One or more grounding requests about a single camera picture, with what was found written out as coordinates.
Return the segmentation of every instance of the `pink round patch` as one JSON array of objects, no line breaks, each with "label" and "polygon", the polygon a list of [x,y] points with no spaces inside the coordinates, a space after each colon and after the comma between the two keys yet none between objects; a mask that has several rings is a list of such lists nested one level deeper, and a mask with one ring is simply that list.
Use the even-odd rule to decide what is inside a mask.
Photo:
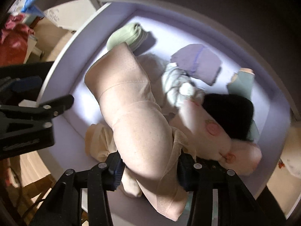
[{"label": "pink round patch", "polygon": [[208,133],[210,133],[213,136],[218,136],[221,133],[221,128],[219,125],[212,121],[212,120],[206,120],[206,130]]},{"label": "pink round patch", "polygon": [[232,164],[236,161],[236,156],[233,155],[232,153],[226,154],[225,158],[226,158],[226,163],[228,164]]}]

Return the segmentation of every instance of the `beige doll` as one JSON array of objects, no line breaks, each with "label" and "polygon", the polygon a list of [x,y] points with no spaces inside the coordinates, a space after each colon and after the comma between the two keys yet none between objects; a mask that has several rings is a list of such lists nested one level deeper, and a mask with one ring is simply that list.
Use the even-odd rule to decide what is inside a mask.
[{"label": "beige doll", "polygon": [[162,115],[149,79],[128,46],[115,46],[92,65],[85,84],[144,195],[159,213],[176,221],[187,201],[177,181],[178,157],[182,149],[192,155],[194,149]]}]

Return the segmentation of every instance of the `lavender cloth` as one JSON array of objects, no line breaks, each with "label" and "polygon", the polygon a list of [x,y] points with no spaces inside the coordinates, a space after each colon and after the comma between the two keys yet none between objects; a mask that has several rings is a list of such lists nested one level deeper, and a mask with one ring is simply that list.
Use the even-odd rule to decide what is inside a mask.
[{"label": "lavender cloth", "polygon": [[190,44],[171,56],[180,69],[187,71],[189,76],[200,79],[212,86],[219,73],[221,60],[203,44]]}]

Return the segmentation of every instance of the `black cable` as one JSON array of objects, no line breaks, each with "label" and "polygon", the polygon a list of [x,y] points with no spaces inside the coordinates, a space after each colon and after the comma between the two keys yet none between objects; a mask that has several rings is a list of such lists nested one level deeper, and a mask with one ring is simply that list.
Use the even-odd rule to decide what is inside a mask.
[{"label": "black cable", "polygon": [[17,173],[14,171],[14,169],[12,167],[9,167],[12,171],[12,173],[14,174],[14,176],[16,177],[16,179],[18,180],[19,183],[19,196],[16,202],[16,210],[18,210],[20,203],[21,203],[21,198],[22,198],[22,193],[23,193],[23,188],[22,188],[22,183],[20,178],[18,177]]},{"label": "black cable", "polygon": [[24,219],[30,211],[37,206],[39,203],[43,202],[45,199],[37,200],[35,203],[33,203],[22,215],[21,219]]}]

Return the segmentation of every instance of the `white tub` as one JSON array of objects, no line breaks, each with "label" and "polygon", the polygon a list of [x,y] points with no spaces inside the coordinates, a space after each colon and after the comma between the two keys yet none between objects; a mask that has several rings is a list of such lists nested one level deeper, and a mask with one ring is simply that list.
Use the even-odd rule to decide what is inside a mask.
[{"label": "white tub", "polygon": [[[78,30],[64,47],[53,64],[40,93],[39,102],[65,94],[75,98],[73,107],[53,120],[55,142],[53,147],[39,151],[52,175],[58,179],[65,170],[88,170],[97,164],[84,151],[84,137],[92,123],[103,122],[94,96],[84,84],[83,78],[89,67],[107,52],[106,40],[119,27],[129,22],[139,22],[152,32],[152,36],[135,51],[135,54],[152,52],[169,60],[180,48],[203,43],[222,60],[222,71],[216,83],[208,86],[196,80],[207,92],[228,93],[226,84],[240,67],[255,72],[252,91],[254,120],[260,132],[258,145],[263,154],[257,170],[242,177],[248,189],[258,197],[270,178],[282,152],[290,126],[290,106],[263,65],[268,65],[251,47],[239,45],[229,31],[207,17],[192,19],[166,10],[148,1],[148,5],[134,3],[107,3]],[[109,192],[109,203],[114,225],[186,225],[187,214],[172,222],[160,214],[142,198],[130,199],[121,191]],[[87,210],[86,192],[83,192],[83,208]]]}]

